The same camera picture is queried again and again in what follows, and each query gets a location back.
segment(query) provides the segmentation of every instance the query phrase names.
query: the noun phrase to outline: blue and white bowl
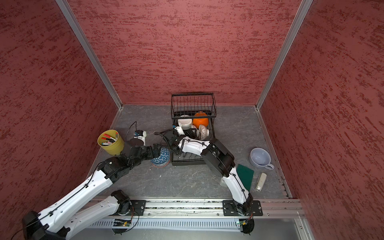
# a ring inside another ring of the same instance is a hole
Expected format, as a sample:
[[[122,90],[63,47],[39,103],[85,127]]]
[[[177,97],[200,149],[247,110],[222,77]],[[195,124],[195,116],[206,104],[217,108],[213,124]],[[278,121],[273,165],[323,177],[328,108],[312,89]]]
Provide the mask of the blue and white bowl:
[[[162,147],[160,151],[160,156],[151,160],[153,165],[156,167],[163,167],[168,164],[170,160],[170,151],[169,149]]]

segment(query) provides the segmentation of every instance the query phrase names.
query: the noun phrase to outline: mug handle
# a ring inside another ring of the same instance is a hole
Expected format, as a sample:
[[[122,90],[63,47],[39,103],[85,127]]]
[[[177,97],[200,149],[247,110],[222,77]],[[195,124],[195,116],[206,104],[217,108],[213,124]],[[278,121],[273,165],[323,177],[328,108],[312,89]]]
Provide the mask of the mug handle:
[[[275,166],[273,164],[268,164],[267,166],[265,166],[266,169],[269,169],[269,170],[274,170],[275,169]]]

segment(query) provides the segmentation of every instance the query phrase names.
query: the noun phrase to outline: dish rack tray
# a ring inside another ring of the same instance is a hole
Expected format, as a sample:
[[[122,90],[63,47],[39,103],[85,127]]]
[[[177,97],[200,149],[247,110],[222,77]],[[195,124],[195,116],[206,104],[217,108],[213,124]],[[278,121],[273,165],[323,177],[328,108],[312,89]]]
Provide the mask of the dish rack tray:
[[[173,125],[178,126],[178,119],[208,118],[209,124],[207,129],[209,130],[209,135],[205,141],[210,141],[215,138],[214,120],[216,117],[216,102],[213,93],[172,94],[171,108]],[[195,117],[195,114],[200,111],[206,113],[207,116]],[[201,156],[184,152],[179,156],[173,154],[171,163],[173,166],[205,164]]]

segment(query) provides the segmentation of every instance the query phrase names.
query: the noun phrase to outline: orange bowl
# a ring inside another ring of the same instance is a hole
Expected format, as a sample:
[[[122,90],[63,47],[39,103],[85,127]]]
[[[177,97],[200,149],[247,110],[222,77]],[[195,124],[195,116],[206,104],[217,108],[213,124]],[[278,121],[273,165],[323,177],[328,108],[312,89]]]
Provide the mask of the orange bowl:
[[[200,116],[207,116],[207,114],[205,114],[204,112],[198,112],[198,113],[195,114],[195,117],[200,117]],[[208,120],[208,118],[194,118],[192,123],[197,128],[199,128],[200,124],[208,127],[209,120]]]

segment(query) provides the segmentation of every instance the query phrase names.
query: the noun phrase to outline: gray countertop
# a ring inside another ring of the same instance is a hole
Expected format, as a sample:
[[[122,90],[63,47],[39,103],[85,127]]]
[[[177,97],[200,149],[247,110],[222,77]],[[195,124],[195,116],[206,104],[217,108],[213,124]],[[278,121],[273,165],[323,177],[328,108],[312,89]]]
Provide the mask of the gray countertop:
[[[147,146],[160,143],[160,136],[153,133],[171,128],[170,106],[125,105],[115,130],[125,136],[134,121],[137,121],[137,129],[147,132]],[[216,138],[234,155],[235,163],[255,171],[250,191],[254,199],[284,197],[275,170],[256,169],[249,163],[249,153],[253,148],[261,147],[268,151],[253,107],[218,106],[214,129]],[[97,159],[103,161],[109,157],[111,155],[101,151]],[[262,172],[267,174],[267,179],[262,191],[256,192],[257,178]],[[206,165],[172,166],[169,163],[157,168],[151,161],[143,161],[99,195],[106,196],[121,189],[132,197],[231,198],[229,189],[220,186],[219,181],[220,177]]]

